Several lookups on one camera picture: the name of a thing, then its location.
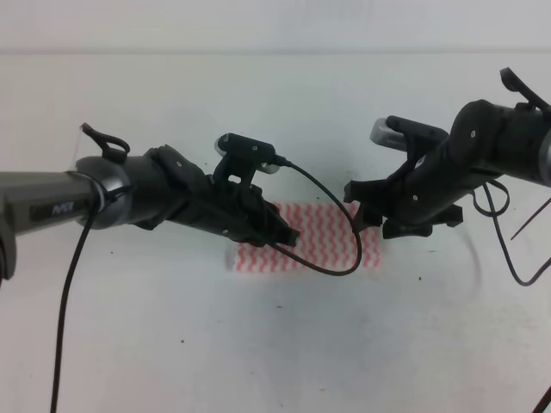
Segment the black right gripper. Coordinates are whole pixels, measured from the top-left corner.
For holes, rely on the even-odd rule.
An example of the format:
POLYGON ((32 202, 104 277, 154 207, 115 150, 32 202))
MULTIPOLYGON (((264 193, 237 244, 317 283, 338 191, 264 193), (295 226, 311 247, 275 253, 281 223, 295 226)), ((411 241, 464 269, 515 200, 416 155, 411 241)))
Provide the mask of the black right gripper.
POLYGON ((443 154, 427 154, 387 190, 386 180, 349 181, 344 202, 360 202, 355 225, 364 231, 382 225, 385 210, 381 203, 386 196, 385 239, 428 237, 435 225, 456 227, 463 222, 462 208, 455 204, 463 196, 462 178, 462 164, 443 154))

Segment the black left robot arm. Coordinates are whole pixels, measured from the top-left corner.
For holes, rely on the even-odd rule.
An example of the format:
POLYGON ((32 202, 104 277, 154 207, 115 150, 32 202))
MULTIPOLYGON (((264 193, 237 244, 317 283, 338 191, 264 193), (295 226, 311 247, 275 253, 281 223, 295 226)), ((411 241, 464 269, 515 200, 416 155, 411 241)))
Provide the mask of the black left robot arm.
POLYGON ((300 235, 260 188, 216 181, 164 145, 122 162, 85 157, 72 171, 3 172, 2 279, 15 273, 18 236, 88 220, 95 230, 136 225, 146 231, 169 221, 255 247, 294 247, 300 235))

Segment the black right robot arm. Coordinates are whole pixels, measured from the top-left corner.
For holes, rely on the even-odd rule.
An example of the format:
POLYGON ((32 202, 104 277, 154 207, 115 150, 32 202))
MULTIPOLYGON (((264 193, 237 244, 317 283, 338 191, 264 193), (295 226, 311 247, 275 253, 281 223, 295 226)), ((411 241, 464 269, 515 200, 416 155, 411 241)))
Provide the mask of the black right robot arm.
POLYGON ((456 202, 500 176, 550 183, 549 110, 478 100, 461 109, 449 132, 388 116, 375 122, 370 138, 405 152, 406 161, 383 180, 349 182, 344 199, 360 204, 357 230, 380 227, 385 239, 458 226, 456 202))

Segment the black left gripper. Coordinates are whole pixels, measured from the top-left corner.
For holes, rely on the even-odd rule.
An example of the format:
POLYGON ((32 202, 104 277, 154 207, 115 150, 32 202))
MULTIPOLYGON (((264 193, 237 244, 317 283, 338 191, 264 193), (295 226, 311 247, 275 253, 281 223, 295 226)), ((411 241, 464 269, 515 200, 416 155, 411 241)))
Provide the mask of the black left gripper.
POLYGON ((295 247, 300 232, 288 228, 279 208, 257 187, 241 188, 230 182, 216 183, 211 176, 197 176, 197 228, 232 241, 262 248, 271 243, 295 247))

